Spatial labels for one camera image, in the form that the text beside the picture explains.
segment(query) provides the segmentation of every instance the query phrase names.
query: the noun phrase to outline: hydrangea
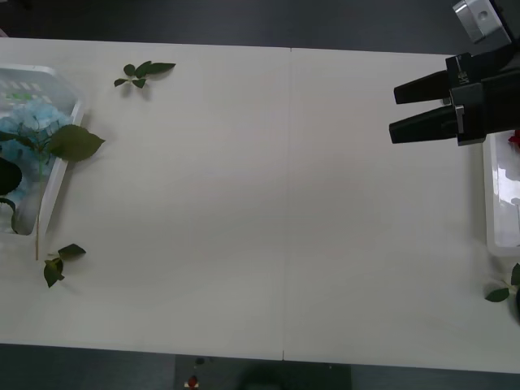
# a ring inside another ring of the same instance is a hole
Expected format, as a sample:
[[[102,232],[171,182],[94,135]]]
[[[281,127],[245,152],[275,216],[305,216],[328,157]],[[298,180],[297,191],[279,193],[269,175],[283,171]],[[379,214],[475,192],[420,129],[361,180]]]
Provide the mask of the hydrangea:
[[[31,100],[13,108],[12,112],[0,119],[0,132],[20,134],[29,137],[37,143],[39,139],[48,137],[66,124],[71,124],[72,118],[60,112],[56,107],[41,99]],[[37,153],[18,141],[6,141],[0,144],[4,159],[15,163],[22,170],[23,179],[19,187],[7,195],[17,206],[27,194],[31,183],[39,180],[40,163]],[[42,163],[42,175],[47,177],[54,164],[54,158]]]

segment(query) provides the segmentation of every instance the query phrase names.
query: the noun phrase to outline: leaf stem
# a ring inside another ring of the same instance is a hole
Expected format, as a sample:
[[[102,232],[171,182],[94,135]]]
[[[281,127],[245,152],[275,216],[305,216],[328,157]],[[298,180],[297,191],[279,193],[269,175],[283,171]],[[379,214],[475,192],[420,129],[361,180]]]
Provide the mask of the leaf stem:
[[[38,152],[38,183],[40,187],[40,196],[38,202],[38,214],[36,216],[36,261],[40,258],[40,212],[41,203],[43,202],[43,178],[41,168],[41,153]]]

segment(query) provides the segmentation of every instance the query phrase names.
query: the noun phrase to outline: white plastic basket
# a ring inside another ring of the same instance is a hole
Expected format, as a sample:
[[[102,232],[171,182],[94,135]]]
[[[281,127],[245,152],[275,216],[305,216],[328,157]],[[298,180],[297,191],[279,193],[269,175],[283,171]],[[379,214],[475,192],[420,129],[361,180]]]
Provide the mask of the white plastic basket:
[[[520,256],[520,151],[498,132],[483,145],[487,247],[495,256]]]
[[[65,115],[72,117],[74,124],[80,124],[84,104],[80,93],[49,67],[0,64],[0,117],[9,115],[12,108],[28,100],[40,98],[55,106]],[[40,235],[49,225],[50,215],[58,196],[67,162],[61,158],[54,160],[50,176],[45,185],[41,202]],[[36,220],[39,205],[38,191],[30,191],[26,200],[16,211],[18,222],[28,226],[28,234],[0,232],[0,243],[31,245],[36,240]]]

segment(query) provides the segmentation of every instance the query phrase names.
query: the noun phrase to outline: dark floor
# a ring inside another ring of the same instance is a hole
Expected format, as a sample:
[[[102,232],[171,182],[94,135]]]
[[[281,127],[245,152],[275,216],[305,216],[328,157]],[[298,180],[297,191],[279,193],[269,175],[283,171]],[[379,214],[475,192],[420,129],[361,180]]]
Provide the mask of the dark floor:
[[[19,2],[32,3],[26,10]],[[459,54],[457,0],[9,0],[13,37]]]
[[[2,390],[518,390],[520,375],[0,344]]]
[[[32,3],[25,9],[20,3]],[[458,54],[473,46],[457,0],[9,0],[12,37]],[[194,357],[0,344],[0,389],[181,389]],[[209,359],[201,390],[513,390],[518,375]],[[271,378],[262,383],[260,379]]]

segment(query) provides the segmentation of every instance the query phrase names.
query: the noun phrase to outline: small red object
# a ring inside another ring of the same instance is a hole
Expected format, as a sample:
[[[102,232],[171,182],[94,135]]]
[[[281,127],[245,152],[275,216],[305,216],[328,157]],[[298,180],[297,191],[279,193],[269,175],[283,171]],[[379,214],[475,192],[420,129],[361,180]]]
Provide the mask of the small red object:
[[[520,130],[514,131],[514,136],[509,138],[509,142],[520,145]]]
[[[197,377],[194,375],[190,379],[188,379],[188,387],[190,390],[193,390],[198,384]]]

